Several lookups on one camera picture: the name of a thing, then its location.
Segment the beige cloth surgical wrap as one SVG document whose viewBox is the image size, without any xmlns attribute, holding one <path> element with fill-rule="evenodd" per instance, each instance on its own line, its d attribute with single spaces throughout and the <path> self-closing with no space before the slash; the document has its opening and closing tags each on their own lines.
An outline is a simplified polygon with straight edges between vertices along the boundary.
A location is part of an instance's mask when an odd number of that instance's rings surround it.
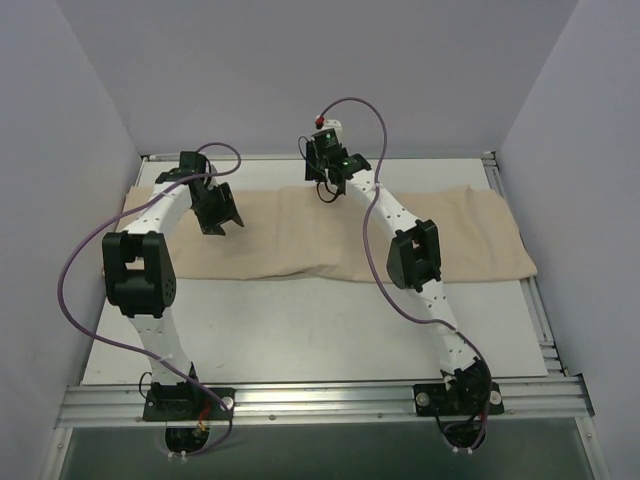
<svg viewBox="0 0 640 480">
<path fill-rule="evenodd" d="M 324 204 L 311 187 L 233 193 L 242 226 L 205 235 L 187 212 L 168 238 L 180 279 L 256 280 L 297 274 L 370 283 L 364 208 L 352 198 Z M 449 283 L 521 280 L 537 273 L 506 201 L 468 185 L 397 199 L 438 227 L 442 277 Z"/>
</svg>

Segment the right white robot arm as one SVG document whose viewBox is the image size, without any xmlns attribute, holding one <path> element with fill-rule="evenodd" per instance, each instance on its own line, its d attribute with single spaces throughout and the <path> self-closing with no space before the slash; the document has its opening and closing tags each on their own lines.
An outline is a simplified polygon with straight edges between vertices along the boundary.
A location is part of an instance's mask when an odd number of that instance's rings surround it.
<svg viewBox="0 0 640 480">
<path fill-rule="evenodd" d="M 329 182 L 336 193 L 365 209 L 363 242 L 367 263 L 375 268 L 368 226 L 375 221 L 389 240 L 386 271 L 393 285 L 414 298 L 425 318 L 405 312 L 407 320 L 429 328 L 445 383 L 444 400 L 455 412 L 469 411 L 491 397 L 491 374 L 477 347 L 458 329 L 442 281 L 439 232 L 431 220 L 421 220 L 380 182 L 377 171 L 360 154 L 350 154 L 340 141 L 337 121 L 320 127 L 306 142 L 309 180 Z"/>
</svg>

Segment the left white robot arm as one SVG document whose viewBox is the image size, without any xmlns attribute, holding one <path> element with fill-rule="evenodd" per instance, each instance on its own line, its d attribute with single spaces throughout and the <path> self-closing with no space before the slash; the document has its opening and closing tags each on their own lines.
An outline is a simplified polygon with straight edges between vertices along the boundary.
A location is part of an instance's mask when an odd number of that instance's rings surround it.
<svg viewBox="0 0 640 480">
<path fill-rule="evenodd" d="M 181 152 L 178 166 L 157 177 L 138 217 L 102 239 L 107 299 L 130 320 L 151 354 L 151 401 L 165 404 L 179 419 L 200 411 L 203 391 L 195 385 L 195 367 L 172 316 L 177 279 L 167 239 L 188 212 L 204 235 L 224 236 L 229 221 L 244 225 L 229 184 L 215 180 L 219 174 L 202 149 Z"/>
</svg>

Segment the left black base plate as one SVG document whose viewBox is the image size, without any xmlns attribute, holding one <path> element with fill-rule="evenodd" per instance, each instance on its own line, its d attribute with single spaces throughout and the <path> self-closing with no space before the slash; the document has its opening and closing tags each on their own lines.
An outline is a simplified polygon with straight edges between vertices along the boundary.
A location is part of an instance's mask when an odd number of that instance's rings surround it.
<svg viewBox="0 0 640 480">
<path fill-rule="evenodd" d="M 228 420 L 233 414 L 233 388 L 211 388 L 221 400 L 226 399 L 229 412 L 217 400 L 188 383 L 161 385 L 152 383 L 147 392 L 142 418 L 147 422 L 177 422 L 195 420 Z"/>
</svg>

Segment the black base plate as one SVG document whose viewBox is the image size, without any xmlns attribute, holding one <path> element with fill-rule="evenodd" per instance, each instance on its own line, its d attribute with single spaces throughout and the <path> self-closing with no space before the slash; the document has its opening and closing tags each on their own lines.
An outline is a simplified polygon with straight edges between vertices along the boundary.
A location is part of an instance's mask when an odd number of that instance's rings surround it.
<svg viewBox="0 0 640 480">
<path fill-rule="evenodd" d="M 226 399 L 229 412 L 217 400 L 188 383 L 161 385 L 152 383 L 147 392 L 142 418 L 147 422 L 177 422 L 195 420 L 228 420 L 233 414 L 233 388 L 211 388 L 221 400 Z"/>
<path fill-rule="evenodd" d="M 490 415 L 502 415 L 505 407 L 500 387 L 479 384 L 418 383 L 412 386 L 415 412 L 420 417 L 470 417 L 489 405 Z"/>
</svg>

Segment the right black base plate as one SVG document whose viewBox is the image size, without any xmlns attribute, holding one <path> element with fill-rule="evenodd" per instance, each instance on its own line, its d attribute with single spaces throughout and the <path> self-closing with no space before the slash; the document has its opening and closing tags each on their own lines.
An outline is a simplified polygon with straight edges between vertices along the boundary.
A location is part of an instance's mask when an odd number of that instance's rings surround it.
<svg viewBox="0 0 640 480">
<path fill-rule="evenodd" d="M 420 417 L 470 417 L 489 405 L 490 415 L 502 415 L 505 407 L 500 387 L 479 384 L 418 383 L 412 386 L 415 412 Z"/>
</svg>

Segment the aluminium front rail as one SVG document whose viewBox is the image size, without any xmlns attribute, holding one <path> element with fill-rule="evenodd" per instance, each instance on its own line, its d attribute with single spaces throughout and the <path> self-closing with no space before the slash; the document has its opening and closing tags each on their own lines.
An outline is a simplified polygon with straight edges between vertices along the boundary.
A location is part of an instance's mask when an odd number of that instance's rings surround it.
<svg viewBox="0 0 640 480">
<path fill-rule="evenodd" d="M 511 378 L 498 381 L 491 400 L 503 406 L 502 419 L 580 418 L 594 414 L 586 384 L 579 377 Z M 335 424 L 417 421 L 417 409 L 432 396 L 412 381 L 239 384 L 233 423 Z M 134 386 L 69 388 L 58 428 L 137 427 L 143 425 L 143 399 Z"/>
</svg>

